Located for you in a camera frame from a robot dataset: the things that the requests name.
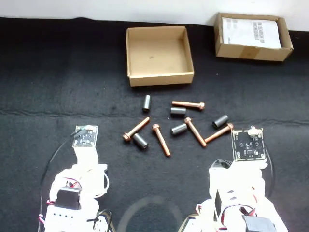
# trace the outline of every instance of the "white wall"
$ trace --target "white wall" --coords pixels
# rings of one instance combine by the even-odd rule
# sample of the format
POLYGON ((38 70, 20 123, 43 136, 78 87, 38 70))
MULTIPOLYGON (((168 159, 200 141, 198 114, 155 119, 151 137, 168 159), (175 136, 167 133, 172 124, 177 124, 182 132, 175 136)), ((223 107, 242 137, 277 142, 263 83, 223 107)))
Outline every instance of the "white wall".
POLYGON ((0 0, 0 16, 213 25, 217 12, 283 16, 309 31, 309 0, 0 0))

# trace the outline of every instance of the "copper bolt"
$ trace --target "copper bolt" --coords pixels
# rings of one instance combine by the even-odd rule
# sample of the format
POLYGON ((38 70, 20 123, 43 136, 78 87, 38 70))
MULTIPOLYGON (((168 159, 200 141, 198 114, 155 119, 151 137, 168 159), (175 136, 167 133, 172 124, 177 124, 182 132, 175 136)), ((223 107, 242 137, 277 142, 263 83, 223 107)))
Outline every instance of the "copper bolt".
POLYGON ((145 126, 149 122, 150 118, 146 117, 142 122, 136 125, 130 132, 125 132, 124 135, 122 136, 125 141, 130 141, 131 136, 138 132, 143 126, 145 126))
POLYGON ((224 133, 226 133, 228 131, 231 131, 233 128, 234 128, 234 125, 232 123, 228 123, 226 127, 224 127, 223 129, 219 130, 218 132, 216 132, 212 136, 209 136, 208 138, 206 138, 205 142, 209 143, 210 141, 218 138, 219 136, 223 135, 224 133))
POLYGON ((186 117, 184 119, 185 124, 188 125, 188 127, 191 129, 191 131, 193 132, 193 134, 195 135, 195 137, 197 138, 197 140, 201 143, 201 145, 203 147, 206 147, 206 143, 204 141, 204 139, 202 138, 202 136, 198 133, 197 129, 195 128, 195 126, 193 125, 193 123, 191 122, 191 118, 186 117))
POLYGON ((169 148, 168 148, 168 146, 166 145, 166 143, 165 143, 165 141, 164 141, 164 138, 163 138, 163 136, 162 136, 161 131, 160 131, 159 128, 160 128, 159 124, 153 124, 153 131, 156 133, 156 135, 157 135, 157 137, 158 137, 158 139, 159 139, 159 141, 160 141, 160 144, 161 144, 162 147, 163 147, 163 150, 164 150, 164 152, 165 152, 165 155, 166 155, 167 157, 169 157, 169 156, 170 156, 169 148))
POLYGON ((200 102, 200 103, 192 103, 192 102, 184 102, 184 101, 172 101, 172 105, 181 105, 185 107, 194 107, 198 108, 200 110, 204 109, 205 103, 200 102))

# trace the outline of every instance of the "bolt head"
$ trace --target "bolt head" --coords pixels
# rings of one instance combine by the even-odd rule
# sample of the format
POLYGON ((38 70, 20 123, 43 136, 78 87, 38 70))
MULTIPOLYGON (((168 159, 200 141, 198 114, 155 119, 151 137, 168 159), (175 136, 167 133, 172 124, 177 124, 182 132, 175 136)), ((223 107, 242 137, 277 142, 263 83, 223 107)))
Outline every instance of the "bolt head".
POLYGON ((188 122, 190 122, 191 121, 191 118, 190 117, 186 117, 185 119, 184 119, 184 122, 187 124, 188 122))
POLYGON ((153 131, 155 131, 158 128, 160 128, 159 124, 153 124, 153 131))
POLYGON ((124 135, 122 137, 124 138, 125 141, 131 140, 131 137, 127 133, 124 133, 124 135))
POLYGON ((227 126, 232 130, 234 128, 234 125, 232 123, 228 123, 227 126))
POLYGON ((204 109, 204 108, 205 108, 205 103, 200 102, 200 103, 199 103, 199 109, 202 110, 202 109, 204 109))

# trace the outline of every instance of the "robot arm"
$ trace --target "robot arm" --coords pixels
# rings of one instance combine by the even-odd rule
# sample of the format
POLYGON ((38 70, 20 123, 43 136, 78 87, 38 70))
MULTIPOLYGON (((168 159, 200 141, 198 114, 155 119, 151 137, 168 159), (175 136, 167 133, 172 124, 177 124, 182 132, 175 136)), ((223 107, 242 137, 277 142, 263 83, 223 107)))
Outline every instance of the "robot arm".
POLYGON ((263 129, 233 130, 234 162, 216 160, 209 169, 211 199, 198 204, 179 232, 287 232, 265 197, 261 169, 267 167, 263 129))
POLYGON ((75 133, 72 147, 77 164, 55 176, 46 217, 40 221, 45 232, 114 231, 109 226, 111 215, 99 214, 96 200, 109 188, 108 166, 98 163, 98 126, 77 126, 75 133))

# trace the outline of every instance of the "copper screw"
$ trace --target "copper screw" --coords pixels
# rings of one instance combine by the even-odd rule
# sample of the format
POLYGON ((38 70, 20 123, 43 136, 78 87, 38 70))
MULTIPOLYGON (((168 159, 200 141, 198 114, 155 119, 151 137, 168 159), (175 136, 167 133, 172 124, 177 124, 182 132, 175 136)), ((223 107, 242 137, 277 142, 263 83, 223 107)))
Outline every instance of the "copper screw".
POLYGON ((125 132, 124 135, 122 136, 125 141, 130 141, 131 136, 138 132, 143 126, 145 126, 149 122, 150 118, 146 117, 142 122, 136 125, 130 132, 125 132))
POLYGON ((153 131, 156 133, 156 135, 157 135, 157 137, 158 137, 158 139, 159 139, 159 141, 160 141, 160 144, 161 144, 162 147, 163 147, 163 150, 164 150, 164 152, 165 152, 165 155, 166 155, 167 157, 169 157, 169 156, 170 156, 169 148, 168 148, 168 146, 166 145, 166 143, 165 143, 165 141, 164 141, 164 138, 163 138, 163 136, 162 136, 161 131, 160 131, 159 128, 160 128, 159 124, 153 124, 153 131))
POLYGON ((226 127, 224 127, 223 129, 219 130, 218 132, 216 132, 212 136, 209 136, 208 138, 206 138, 205 142, 208 143, 208 142, 218 138, 219 136, 223 135, 224 133, 226 133, 228 131, 231 131, 233 128, 234 128, 234 125, 232 123, 228 123, 226 127))
POLYGON ((172 101, 172 105, 181 105, 181 106, 186 106, 186 107, 194 107, 198 108, 200 110, 204 109, 205 103, 200 102, 200 103, 192 103, 192 102, 184 102, 184 101, 172 101))
POLYGON ((191 122, 191 118, 186 117, 184 119, 185 124, 188 125, 188 127, 191 129, 191 131, 193 132, 193 134, 195 135, 195 137, 197 138, 197 140, 201 143, 201 145, 203 147, 206 147, 206 143, 204 141, 204 139, 202 138, 202 136, 198 133, 197 129, 195 128, 195 126, 193 125, 193 123, 191 122))

